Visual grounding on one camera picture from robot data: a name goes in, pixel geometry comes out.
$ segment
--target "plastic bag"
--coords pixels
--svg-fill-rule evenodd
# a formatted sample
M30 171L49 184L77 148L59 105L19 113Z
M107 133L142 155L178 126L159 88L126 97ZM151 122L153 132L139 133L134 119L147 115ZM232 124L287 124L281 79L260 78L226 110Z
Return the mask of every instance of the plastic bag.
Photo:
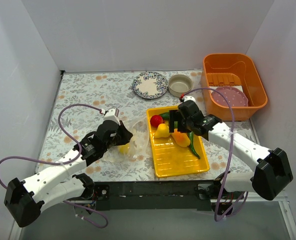
M124 126L133 134L130 142L123 146L113 146L104 154L101 161L118 163L135 159L143 155L149 143L149 130L146 117L122 121Z

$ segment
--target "white wall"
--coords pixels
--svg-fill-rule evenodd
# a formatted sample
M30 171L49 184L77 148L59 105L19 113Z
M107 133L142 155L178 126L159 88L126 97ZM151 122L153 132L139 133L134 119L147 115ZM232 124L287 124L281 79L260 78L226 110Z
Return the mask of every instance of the white wall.
M37 158L55 98L60 72L20 0L0 0L0 159ZM13 160L1 166L8 183L26 178L35 164ZM0 240L8 239L13 218L0 186Z
M287 152L294 179L286 190L296 222L296 0L275 0L247 54L269 98L255 126L263 145Z
M179 70L246 53L273 0L22 0L68 72Z

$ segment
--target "gray floor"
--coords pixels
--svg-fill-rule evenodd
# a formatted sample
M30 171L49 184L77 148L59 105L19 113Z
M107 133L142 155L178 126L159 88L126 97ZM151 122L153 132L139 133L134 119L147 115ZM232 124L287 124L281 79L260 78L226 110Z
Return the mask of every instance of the gray floor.
M21 240L287 240L278 202L247 202L238 215L215 222L191 209L113 210L109 225L98 229L76 218L73 208L58 204L23 229ZM102 223L94 214L93 220Z

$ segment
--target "beige bowl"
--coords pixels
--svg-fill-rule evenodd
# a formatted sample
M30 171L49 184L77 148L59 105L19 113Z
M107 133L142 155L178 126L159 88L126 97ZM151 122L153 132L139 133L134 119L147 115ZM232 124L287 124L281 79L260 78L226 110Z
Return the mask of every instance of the beige bowl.
M192 80L185 75L174 75L169 79L169 91L175 97L180 97L182 94L192 89Z

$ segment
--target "yellow plastic tray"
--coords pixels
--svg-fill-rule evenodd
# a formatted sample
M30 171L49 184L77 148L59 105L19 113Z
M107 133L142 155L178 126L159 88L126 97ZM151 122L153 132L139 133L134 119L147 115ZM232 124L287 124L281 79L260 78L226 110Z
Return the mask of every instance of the yellow plastic tray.
M192 154L189 147L177 145L171 136L154 139L154 133L157 128L151 126L151 117L176 109L178 109L177 106L167 106L147 110L154 169L159 178L209 171L209 163L201 137L195 135L193 138L193 145L196 152L200 155L200 159Z

